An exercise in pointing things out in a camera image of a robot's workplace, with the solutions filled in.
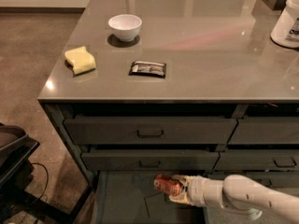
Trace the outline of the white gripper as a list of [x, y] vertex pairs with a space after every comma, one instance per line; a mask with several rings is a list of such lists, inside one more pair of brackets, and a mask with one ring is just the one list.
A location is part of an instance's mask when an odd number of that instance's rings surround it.
[[169, 196], [173, 203], [190, 204], [197, 207], [213, 206], [223, 208], [223, 182], [201, 176], [172, 175], [172, 179], [187, 184], [185, 193]]

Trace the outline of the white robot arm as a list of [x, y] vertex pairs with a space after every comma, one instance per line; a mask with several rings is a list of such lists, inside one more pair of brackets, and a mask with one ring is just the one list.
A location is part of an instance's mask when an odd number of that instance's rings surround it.
[[222, 211], [254, 219], [259, 211], [268, 210], [279, 217], [299, 223], [299, 198], [269, 189], [243, 175], [228, 175], [224, 180], [213, 180], [200, 175], [173, 175], [183, 191], [170, 195], [174, 203], [197, 207], [218, 207]]

